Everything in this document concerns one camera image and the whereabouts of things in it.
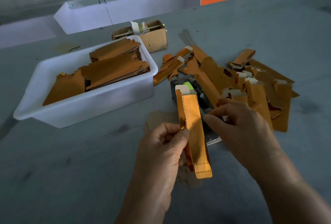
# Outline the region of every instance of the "brown cardboard box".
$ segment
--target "brown cardboard box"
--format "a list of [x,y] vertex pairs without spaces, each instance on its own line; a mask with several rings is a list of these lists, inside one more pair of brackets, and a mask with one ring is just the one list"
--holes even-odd
[[[164,25],[159,20],[147,22],[147,23],[145,23],[145,25],[148,28],[156,26],[156,25],[160,25],[160,27],[151,29],[150,32],[148,32],[148,33],[139,35],[141,40],[143,41],[145,47],[147,48],[148,52],[152,53],[152,52],[160,51],[163,49],[167,49],[168,41],[167,41],[167,33],[164,28]],[[119,35],[119,34],[124,34],[128,30],[132,30],[132,27],[122,28],[120,30],[113,32],[112,39],[113,40],[119,39],[119,38],[115,38],[115,36]]]

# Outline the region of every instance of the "white plastic bin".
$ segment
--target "white plastic bin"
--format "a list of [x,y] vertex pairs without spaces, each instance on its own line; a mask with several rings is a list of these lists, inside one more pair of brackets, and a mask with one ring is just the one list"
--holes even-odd
[[158,72],[158,67],[139,36],[127,38],[141,43],[141,58],[148,62],[150,72],[43,107],[59,73],[71,74],[79,67],[88,65],[91,63],[90,52],[115,41],[46,59],[37,65],[14,118],[23,120],[32,117],[62,128],[153,96],[153,76]]

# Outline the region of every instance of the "tabletop surface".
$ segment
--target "tabletop surface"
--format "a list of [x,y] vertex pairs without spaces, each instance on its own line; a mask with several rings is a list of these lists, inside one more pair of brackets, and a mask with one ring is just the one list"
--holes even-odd
[[[331,204],[331,0],[229,0],[159,19],[168,49],[152,53],[158,66],[192,40],[221,66],[244,48],[296,81],[288,133],[275,132],[305,180]],[[112,25],[0,50],[1,223],[111,223],[133,170],[143,125],[155,110],[176,111],[170,83],[155,95],[87,121],[57,129],[12,114],[41,60],[61,42],[80,49],[111,39]],[[271,223],[256,182],[220,142],[208,147],[213,178],[198,189],[176,185],[164,223]]]

